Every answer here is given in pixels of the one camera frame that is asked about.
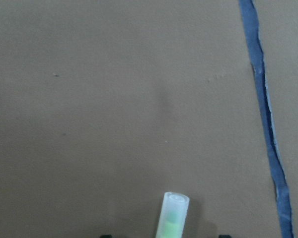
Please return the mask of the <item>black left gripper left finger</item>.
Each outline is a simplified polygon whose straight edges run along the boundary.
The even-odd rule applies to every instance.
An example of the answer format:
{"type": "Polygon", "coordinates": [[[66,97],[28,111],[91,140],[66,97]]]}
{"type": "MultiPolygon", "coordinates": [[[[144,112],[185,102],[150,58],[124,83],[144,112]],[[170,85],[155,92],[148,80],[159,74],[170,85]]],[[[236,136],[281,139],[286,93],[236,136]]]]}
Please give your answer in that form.
{"type": "Polygon", "coordinates": [[[100,238],[112,238],[112,235],[101,235],[100,238]]]}

